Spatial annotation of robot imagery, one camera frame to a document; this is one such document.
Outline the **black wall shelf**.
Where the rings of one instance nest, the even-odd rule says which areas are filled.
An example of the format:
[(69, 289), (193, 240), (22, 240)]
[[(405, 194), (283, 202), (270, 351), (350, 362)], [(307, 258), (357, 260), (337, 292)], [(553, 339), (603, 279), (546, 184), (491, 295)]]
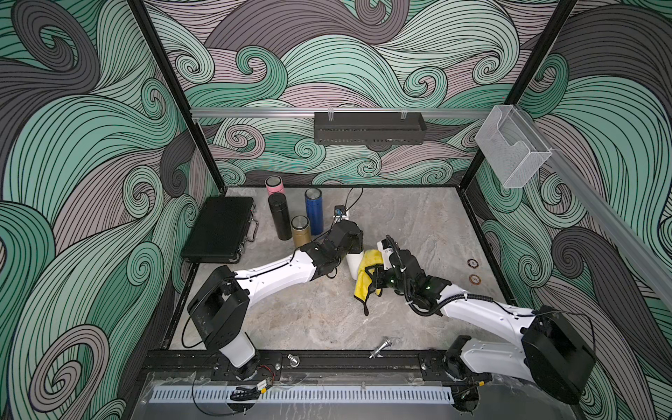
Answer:
[(418, 112), (316, 112), (313, 138), (318, 145), (420, 145), (427, 125)]

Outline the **white thermos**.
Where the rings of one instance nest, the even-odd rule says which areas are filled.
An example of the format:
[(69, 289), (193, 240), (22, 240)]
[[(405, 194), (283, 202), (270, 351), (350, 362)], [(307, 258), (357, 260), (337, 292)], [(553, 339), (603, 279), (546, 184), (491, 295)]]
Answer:
[(346, 255), (346, 263), (348, 264), (348, 271), (350, 274), (350, 277), (353, 278), (353, 280), (357, 281), (358, 279), (358, 273), (359, 273), (359, 268), (362, 263), (362, 259), (364, 257), (365, 252), (362, 251), (360, 253), (349, 253)]

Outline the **silver bolt on rail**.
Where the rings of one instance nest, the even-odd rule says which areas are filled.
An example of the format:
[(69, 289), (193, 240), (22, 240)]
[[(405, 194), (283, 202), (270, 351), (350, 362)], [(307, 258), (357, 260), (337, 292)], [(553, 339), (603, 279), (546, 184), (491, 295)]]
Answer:
[(381, 344), (376, 346), (369, 354), (370, 359), (378, 359), (382, 358), (382, 352), (383, 350), (389, 348), (392, 346), (392, 341), (390, 339), (385, 339)]

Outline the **yellow grey cleaning cloth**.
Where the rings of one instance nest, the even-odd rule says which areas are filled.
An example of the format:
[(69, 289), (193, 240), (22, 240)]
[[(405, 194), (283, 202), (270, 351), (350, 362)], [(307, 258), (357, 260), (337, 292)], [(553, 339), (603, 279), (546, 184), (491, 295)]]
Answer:
[(383, 267), (383, 254), (379, 250), (366, 250), (359, 263), (353, 296), (362, 304), (364, 315), (369, 316), (368, 300), (374, 294), (380, 297), (383, 289), (377, 286), (376, 270)]

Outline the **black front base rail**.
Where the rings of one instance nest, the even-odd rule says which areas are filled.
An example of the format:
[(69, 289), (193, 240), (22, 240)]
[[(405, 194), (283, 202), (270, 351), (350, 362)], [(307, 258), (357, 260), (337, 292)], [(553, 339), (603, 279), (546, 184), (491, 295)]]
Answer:
[[(465, 370), (467, 365), (452, 350), (384, 350), (383, 357), (369, 358), (369, 350), (259, 350), (255, 361), (267, 373), (270, 369), (281, 373), (291, 371), (353, 371), (353, 372), (420, 372), (431, 376), (442, 376), (450, 372)], [(291, 367), (287, 355), (297, 355), (298, 367)], [(207, 350), (152, 350), (145, 357), (142, 369), (145, 371), (185, 371), (231, 369), (229, 360), (219, 353)]]

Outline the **black thermos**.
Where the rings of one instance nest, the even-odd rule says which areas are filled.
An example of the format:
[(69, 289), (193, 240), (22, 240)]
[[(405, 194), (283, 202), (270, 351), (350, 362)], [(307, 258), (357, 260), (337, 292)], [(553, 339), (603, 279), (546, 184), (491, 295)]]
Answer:
[(282, 192), (271, 194), (268, 198), (269, 210), (274, 222), (276, 233), (281, 241), (292, 238), (292, 228), (287, 199)]

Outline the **silver knob on rail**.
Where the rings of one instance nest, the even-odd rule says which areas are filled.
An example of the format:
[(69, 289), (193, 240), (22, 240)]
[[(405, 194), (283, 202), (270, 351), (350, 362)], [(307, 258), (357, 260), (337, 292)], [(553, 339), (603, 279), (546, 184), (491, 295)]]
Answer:
[(291, 366), (292, 368), (296, 368), (296, 367), (299, 366), (299, 364), (300, 364), (300, 359), (299, 359), (299, 357), (298, 357), (297, 355), (287, 355), (287, 358), (288, 358), (288, 360), (289, 360), (289, 362), (290, 362), (290, 366)]

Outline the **gold thermos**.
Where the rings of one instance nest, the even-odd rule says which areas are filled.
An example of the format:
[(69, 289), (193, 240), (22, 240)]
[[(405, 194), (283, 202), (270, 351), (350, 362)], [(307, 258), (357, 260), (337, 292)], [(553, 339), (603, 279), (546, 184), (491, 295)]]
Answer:
[(310, 220), (306, 216), (294, 216), (290, 221), (290, 226), (292, 227), (292, 239), (295, 248), (300, 248), (313, 240)]

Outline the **blue thermos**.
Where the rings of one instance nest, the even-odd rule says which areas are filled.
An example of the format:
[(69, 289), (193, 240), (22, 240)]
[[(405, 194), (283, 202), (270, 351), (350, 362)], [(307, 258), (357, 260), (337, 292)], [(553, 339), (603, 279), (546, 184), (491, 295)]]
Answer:
[(311, 233), (319, 236), (324, 232), (323, 194), (318, 188), (308, 188), (304, 192), (304, 198)]

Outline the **pink thermos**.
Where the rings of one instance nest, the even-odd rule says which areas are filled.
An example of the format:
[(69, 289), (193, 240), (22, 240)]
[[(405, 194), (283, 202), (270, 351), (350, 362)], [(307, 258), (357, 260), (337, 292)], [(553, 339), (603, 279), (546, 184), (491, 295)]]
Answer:
[(266, 178), (265, 188), (269, 196), (272, 194), (283, 194), (285, 192), (284, 182), (278, 175), (271, 175)]

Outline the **black hard case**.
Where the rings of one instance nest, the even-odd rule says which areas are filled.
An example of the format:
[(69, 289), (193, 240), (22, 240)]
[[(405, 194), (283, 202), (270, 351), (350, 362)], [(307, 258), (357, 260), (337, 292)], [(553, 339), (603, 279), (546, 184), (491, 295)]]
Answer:
[(180, 252), (193, 264), (237, 264), (257, 239), (259, 222), (252, 197), (208, 198)]

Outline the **clear acrylic wall holder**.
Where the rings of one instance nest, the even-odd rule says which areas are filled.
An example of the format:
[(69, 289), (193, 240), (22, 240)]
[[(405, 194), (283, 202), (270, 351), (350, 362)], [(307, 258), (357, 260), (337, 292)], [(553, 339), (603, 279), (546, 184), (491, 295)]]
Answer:
[(475, 140), (506, 189), (525, 187), (552, 155), (534, 120), (515, 105), (495, 105)]

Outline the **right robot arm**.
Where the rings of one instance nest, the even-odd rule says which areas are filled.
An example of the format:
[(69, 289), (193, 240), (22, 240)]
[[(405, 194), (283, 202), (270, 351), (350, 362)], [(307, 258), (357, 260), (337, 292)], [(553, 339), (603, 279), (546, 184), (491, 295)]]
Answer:
[(390, 288), (416, 315), (446, 316), (499, 337), (489, 343), (462, 336), (446, 354), (455, 377), (500, 374), (535, 383), (556, 400), (579, 403), (596, 363), (593, 346), (575, 329), (568, 313), (550, 306), (511, 306), (472, 293), (438, 276), (427, 275), (408, 250), (367, 250), (351, 270), (355, 297)]

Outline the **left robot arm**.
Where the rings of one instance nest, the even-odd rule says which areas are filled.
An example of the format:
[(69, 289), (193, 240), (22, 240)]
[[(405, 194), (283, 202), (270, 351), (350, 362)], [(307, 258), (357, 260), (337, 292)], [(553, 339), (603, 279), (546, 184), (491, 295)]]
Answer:
[(247, 271), (222, 265), (187, 306), (189, 319), (207, 350), (220, 353), (239, 371), (254, 371), (258, 351), (243, 332), (248, 309), (282, 290), (332, 274), (346, 256), (362, 250), (362, 230), (351, 220), (341, 220), (323, 236), (271, 264)]

